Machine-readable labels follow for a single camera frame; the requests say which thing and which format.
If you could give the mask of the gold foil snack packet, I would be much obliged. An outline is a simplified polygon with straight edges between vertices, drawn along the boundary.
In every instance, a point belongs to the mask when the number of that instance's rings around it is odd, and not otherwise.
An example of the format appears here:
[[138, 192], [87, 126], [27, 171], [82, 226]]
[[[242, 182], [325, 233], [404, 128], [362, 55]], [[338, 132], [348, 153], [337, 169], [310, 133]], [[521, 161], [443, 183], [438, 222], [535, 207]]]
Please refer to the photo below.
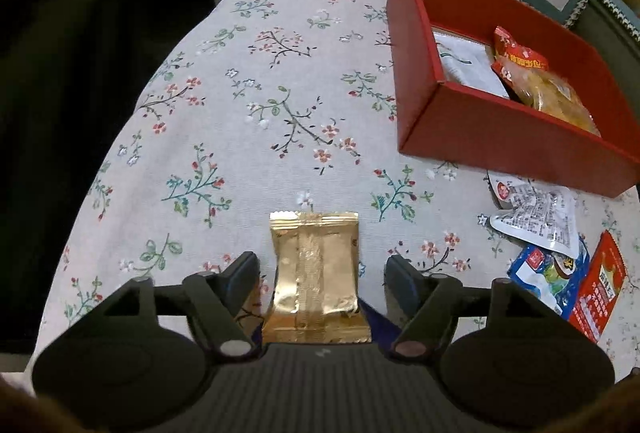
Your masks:
[[269, 223], [277, 269], [262, 341], [370, 342], [359, 308], [358, 215], [279, 211]]

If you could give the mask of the blue seaweed snack packet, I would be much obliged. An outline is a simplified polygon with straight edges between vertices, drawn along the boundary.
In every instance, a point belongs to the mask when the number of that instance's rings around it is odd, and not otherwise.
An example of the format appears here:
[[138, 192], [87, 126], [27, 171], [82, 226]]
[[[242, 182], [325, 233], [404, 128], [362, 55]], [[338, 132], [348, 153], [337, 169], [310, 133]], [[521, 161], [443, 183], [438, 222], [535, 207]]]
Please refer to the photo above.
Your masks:
[[526, 245], [512, 262], [508, 276], [567, 320], [573, 312], [589, 266], [590, 255], [584, 237], [580, 236], [576, 260], [536, 245]]

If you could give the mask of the white printed snack pouch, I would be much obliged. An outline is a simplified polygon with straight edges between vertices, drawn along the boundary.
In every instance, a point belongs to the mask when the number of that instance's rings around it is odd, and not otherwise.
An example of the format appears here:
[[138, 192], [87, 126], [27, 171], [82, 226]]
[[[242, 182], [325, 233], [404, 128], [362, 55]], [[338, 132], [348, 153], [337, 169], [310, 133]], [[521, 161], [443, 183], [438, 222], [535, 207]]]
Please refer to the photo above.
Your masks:
[[579, 237], [575, 197], [568, 188], [488, 171], [500, 210], [489, 217], [495, 231], [576, 260]]

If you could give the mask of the red cardboard box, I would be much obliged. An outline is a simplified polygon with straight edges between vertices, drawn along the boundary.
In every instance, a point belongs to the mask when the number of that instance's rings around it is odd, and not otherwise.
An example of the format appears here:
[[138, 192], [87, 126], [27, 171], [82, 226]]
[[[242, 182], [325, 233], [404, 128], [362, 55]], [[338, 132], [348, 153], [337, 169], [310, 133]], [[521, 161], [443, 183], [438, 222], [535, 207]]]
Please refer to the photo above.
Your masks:
[[[387, 0], [398, 149], [617, 197], [639, 182], [639, 124], [608, 66], [580, 37], [518, 0]], [[433, 30], [490, 43], [496, 26], [546, 56], [599, 130], [450, 82]]]

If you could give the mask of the red crown snack packet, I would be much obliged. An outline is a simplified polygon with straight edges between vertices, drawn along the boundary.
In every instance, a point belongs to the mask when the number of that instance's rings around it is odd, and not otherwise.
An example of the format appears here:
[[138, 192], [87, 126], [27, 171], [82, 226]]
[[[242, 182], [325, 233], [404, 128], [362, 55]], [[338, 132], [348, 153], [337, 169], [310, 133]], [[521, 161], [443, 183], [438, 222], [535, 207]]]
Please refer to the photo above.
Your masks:
[[626, 275], [626, 266], [613, 235], [603, 231], [568, 320], [594, 343], [600, 340], [612, 315]]

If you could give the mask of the floral tablecloth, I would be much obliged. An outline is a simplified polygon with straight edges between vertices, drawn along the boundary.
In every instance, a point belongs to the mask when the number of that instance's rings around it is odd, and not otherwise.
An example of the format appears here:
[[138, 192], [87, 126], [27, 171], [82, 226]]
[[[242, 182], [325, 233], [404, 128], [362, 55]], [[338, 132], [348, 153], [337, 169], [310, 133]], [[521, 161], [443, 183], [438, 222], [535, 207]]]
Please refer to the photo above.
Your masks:
[[268, 309], [278, 210], [355, 212], [360, 297], [388, 312], [399, 253], [481, 286], [518, 247], [488, 223], [488, 176], [397, 149], [386, 0], [223, 0], [170, 53], [114, 141], [77, 216], [43, 311], [44, 349], [129, 280], [170, 286], [244, 251]]

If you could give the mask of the white packet in box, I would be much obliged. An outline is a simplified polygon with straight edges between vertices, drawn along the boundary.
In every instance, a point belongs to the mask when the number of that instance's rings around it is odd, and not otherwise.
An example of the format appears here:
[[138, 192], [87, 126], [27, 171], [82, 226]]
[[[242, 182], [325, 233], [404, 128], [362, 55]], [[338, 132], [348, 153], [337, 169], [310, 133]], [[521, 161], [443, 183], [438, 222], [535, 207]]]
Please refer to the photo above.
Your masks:
[[491, 49], [477, 41], [434, 29], [437, 53], [446, 79], [480, 92], [508, 99], [509, 94], [491, 69]]

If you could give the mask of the bread snack red-top wrapper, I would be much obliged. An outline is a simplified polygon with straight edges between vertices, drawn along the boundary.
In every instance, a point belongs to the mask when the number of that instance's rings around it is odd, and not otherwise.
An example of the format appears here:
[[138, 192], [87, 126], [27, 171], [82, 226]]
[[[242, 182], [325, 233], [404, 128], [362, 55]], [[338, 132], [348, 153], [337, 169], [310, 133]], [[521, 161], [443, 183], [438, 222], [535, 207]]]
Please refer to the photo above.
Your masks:
[[515, 41], [502, 26], [495, 28], [494, 42], [491, 69], [525, 106], [600, 136], [575, 89], [550, 71], [543, 55]]

